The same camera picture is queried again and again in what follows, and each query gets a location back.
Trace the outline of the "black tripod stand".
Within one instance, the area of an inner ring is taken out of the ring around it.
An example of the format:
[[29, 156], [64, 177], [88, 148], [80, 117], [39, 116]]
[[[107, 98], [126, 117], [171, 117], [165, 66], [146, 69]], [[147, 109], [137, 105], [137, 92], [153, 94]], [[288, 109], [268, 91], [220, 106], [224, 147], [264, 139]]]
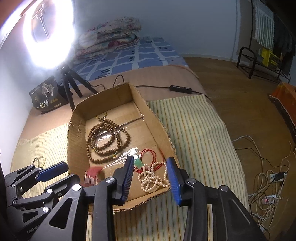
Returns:
[[74, 100], [72, 97], [72, 92], [70, 88], [72, 87], [73, 90], [76, 92], [79, 98], [83, 97], [82, 92], [80, 91], [76, 80], [82, 84], [84, 87], [86, 87], [88, 90], [90, 90], [93, 94], [97, 94], [98, 92], [92, 87], [90, 83], [88, 83], [85, 79], [83, 79], [78, 73], [76, 73], [74, 70], [72, 70], [65, 62], [62, 63], [58, 70], [62, 74], [62, 80], [63, 80], [63, 86], [66, 92], [66, 97], [68, 99], [70, 108], [72, 110], [75, 109]]

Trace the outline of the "red strap wristwatch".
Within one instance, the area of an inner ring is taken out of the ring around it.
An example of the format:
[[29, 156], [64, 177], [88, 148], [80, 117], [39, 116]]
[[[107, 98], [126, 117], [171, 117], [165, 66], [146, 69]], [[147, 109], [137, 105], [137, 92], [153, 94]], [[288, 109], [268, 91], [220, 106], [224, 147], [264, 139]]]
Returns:
[[103, 179], [102, 167], [91, 167], [84, 174], [84, 187], [95, 186]]

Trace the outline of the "white striped hanging towel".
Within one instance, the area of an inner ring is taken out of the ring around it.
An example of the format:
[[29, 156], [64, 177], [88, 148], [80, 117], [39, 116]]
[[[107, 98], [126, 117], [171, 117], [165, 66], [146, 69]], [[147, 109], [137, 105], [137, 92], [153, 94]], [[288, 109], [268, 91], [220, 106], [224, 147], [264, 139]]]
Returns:
[[262, 2], [253, 1], [255, 10], [255, 34], [253, 39], [264, 48], [273, 49], [274, 16], [273, 12]]

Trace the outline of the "black clothes rack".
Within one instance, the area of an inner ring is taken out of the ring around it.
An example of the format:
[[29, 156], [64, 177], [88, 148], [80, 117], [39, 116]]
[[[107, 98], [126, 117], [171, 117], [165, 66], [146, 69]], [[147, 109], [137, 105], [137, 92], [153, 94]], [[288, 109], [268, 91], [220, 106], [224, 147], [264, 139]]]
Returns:
[[240, 1], [237, 67], [295, 84], [295, 1]]

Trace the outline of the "dark hanging garment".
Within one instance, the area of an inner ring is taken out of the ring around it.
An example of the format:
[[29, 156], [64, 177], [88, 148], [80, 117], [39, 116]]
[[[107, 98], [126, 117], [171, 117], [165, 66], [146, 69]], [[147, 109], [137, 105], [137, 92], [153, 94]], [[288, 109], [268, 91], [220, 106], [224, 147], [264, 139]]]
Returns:
[[280, 58], [280, 68], [289, 75], [295, 56], [295, 40], [277, 15], [274, 15], [273, 53]]

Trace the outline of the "blue checkered bed sheet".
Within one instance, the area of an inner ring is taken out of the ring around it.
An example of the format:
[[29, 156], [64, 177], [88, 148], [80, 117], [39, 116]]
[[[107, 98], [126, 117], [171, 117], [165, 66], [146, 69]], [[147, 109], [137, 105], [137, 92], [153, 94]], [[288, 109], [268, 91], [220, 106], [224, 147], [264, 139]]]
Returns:
[[83, 60], [72, 69], [83, 79], [92, 81], [133, 69], [166, 65], [188, 66], [164, 38], [143, 37], [136, 45]]

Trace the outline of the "brown cardboard box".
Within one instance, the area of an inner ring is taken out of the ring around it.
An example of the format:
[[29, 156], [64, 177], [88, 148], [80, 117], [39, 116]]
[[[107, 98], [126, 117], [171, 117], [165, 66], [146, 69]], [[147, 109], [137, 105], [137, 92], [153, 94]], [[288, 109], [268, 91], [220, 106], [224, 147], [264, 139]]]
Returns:
[[128, 156], [150, 165], [175, 158], [176, 149], [140, 93], [125, 83], [76, 105], [68, 128], [69, 172], [84, 182], [90, 167], [102, 167], [108, 177]]

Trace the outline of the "orange covered furniture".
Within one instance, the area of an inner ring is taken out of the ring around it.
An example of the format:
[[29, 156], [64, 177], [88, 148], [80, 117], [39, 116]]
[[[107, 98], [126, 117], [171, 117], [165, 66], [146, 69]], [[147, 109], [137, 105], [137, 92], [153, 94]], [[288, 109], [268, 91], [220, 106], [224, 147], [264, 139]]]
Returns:
[[283, 116], [295, 142], [295, 86], [281, 82], [269, 99]]

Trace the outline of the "yellow striped cloth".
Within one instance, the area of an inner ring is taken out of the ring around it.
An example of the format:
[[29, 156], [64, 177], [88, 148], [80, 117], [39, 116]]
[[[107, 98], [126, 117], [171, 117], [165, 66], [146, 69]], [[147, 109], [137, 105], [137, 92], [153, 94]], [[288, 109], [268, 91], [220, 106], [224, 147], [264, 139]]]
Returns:
[[[165, 127], [176, 149], [176, 163], [205, 186], [228, 186], [248, 206], [245, 174], [230, 140], [227, 127], [203, 95], [182, 96], [147, 102]], [[11, 171], [33, 164], [48, 168], [68, 164], [69, 123], [30, 140], [19, 140]], [[128, 199], [114, 207], [117, 240], [182, 240], [187, 208], [176, 204], [168, 188], [145, 193], [134, 173]]]

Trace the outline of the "white power strip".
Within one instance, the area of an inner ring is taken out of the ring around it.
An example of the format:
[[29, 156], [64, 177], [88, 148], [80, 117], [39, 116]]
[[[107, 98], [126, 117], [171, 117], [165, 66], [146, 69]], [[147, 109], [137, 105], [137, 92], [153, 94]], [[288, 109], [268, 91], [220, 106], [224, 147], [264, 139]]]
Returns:
[[267, 183], [276, 183], [282, 182], [287, 176], [287, 172], [278, 172], [278, 173], [268, 173], [267, 175]]

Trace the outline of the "yellow box on rack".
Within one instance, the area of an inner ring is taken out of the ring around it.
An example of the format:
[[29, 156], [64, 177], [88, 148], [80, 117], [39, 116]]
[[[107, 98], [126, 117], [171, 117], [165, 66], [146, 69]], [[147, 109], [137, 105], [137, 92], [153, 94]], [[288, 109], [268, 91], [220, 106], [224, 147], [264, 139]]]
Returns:
[[262, 48], [261, 56], [263, 58], [262, 64], [269, 69], [276, 70], [279, 64], [280, 59], [273, 54], [269, 49]]

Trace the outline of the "black printed package bag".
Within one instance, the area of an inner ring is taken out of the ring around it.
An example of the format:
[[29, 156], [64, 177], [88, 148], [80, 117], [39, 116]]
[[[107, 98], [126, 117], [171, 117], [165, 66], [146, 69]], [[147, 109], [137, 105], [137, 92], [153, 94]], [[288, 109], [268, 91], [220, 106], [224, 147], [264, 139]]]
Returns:
[[64, 87], [56, 82], [54, 76], [50, 76], [32, 89], [29, 96], [34, 108], [40, 111], [41, 114], [69, 104]]

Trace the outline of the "folded floral quilt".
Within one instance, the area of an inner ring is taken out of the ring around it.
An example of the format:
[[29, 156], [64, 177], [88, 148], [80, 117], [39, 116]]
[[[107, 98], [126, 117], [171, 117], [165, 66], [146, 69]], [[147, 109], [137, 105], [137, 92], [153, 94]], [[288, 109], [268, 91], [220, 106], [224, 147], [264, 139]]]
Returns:
[[78, 37], [74, 44], [76, 59], [89, 59], [130, 47], [139, 41], [140, 20], [124, 16], [100, 24]]

